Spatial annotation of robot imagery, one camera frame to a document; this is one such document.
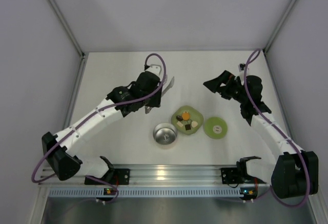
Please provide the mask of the metal serving tongs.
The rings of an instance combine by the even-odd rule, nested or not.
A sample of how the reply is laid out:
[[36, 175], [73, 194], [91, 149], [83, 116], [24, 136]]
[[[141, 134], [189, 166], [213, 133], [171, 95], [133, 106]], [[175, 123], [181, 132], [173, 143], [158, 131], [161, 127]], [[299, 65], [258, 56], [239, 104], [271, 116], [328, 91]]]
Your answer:
[[[173, 76], [169, 82], [169, 84], [162, 90], [161, 97], [163, 97], [173, 86], [175, 82], [175, 77]], [[145, 114], [149, 114], [153, 108], [145, 107]]]

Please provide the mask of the dark oval chocolate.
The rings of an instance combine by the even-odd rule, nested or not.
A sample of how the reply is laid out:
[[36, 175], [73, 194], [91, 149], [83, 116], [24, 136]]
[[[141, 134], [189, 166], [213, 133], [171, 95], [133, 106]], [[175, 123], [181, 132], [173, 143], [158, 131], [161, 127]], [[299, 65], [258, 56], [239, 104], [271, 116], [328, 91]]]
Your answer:
[[183, 118], [182, 118], [180, 115], [177, 115], [177, 116], [176, 116], [176, 119], [177, 119], [178, 121], [183, 121]]

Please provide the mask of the orange round cookie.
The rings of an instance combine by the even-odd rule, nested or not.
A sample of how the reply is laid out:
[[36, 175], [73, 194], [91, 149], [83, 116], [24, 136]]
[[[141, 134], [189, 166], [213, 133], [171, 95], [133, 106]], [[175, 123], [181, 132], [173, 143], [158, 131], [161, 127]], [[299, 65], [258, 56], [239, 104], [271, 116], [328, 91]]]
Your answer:
[[183, 120], [189, 120], [190, 119], [189, 113], [187, 113], [187, 112], [183, 113], [182, 118], [183, 118]]

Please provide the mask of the green round lid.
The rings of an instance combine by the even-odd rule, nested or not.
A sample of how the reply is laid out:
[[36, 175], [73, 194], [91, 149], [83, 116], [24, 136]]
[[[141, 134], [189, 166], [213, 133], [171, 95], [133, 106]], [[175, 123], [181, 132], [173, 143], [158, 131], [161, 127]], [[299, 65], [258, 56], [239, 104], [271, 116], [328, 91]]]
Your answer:
[[222, 139], [228, 132], [227, 123], [220, 117], [210, 117], [203, 123], [205, 134], [212, 139]]

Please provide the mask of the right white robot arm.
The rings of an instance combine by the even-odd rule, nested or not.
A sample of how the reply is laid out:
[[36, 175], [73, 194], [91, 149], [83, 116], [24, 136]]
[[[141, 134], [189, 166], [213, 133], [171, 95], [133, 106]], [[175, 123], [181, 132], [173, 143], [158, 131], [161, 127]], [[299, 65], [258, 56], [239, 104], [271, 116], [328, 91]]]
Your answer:
[[313, 151], [305, 151], [288, 137], [262, 101], [262, 80], [249, 75], [245, 80], [229, 71], [206, 81], [204, 86], [224, 99], [240, 104], [241, 116], [257, 132], [274, 157], [241, 158], [236, 163], [240, 181], [258, 179], [271, 185], [280, 199], [314, 195], [318, 192], [319, 160]]

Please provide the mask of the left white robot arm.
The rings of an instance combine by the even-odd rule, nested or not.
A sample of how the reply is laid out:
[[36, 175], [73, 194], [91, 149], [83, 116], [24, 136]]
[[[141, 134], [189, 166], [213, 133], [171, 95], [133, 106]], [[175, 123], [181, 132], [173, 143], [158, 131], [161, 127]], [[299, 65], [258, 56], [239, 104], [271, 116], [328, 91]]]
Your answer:
[[145, 65], [136, 81], [114, 88], [86, 116], [66, 129], [42, 136], [44, 157], [54, 175], [61, 181], [73, 176], [91, 177], [87, 183], [110, 182], [114, 175], [112, 163], [105, 157], [89, 159], [80, 155], [84, 144], [108, 125], [136, 112], [142, 107], [160, 107], [164, 66]]

